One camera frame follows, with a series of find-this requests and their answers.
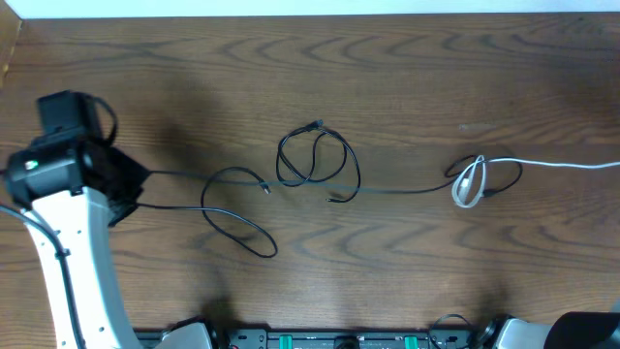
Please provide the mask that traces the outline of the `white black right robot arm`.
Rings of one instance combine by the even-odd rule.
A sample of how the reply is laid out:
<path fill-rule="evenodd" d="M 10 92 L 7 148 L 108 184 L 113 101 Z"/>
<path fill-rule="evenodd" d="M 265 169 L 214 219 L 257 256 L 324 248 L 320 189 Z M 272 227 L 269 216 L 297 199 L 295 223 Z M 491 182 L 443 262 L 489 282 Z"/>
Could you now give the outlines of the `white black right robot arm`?
<path fill-rule="evenodd" d="M 608 312 L 568 312 L 553 325 L 498 316 L 476 334 L 472 348 L 619 349 L 619 301 Z"/>

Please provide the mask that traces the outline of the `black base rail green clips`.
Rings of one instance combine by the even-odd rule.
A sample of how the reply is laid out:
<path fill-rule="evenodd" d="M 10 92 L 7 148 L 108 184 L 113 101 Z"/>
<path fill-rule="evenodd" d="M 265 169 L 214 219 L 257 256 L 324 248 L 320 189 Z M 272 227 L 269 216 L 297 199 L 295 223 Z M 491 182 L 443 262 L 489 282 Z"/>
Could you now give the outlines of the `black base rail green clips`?
<path fill-rule="evenodd" d="M 302 332 L 235 329 L 218 336 L 215 348 L 237 349 L 433 349 L 469 348 L 473 333 L 467 330 L 415 330 L 405 332 Z"/>

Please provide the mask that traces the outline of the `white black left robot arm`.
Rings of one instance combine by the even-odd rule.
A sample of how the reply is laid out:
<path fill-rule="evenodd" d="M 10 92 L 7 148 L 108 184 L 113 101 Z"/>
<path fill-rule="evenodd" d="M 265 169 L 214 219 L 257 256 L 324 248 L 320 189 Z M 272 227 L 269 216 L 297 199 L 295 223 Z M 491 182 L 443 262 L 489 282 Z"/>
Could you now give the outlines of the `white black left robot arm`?
<path fill-rule="evenodd" d="M 109 248 L 148 170 L 113 146 L 62 142 L 10 156 L 6 185 L 41 263 L 60 348 L 138 348 Z"/>

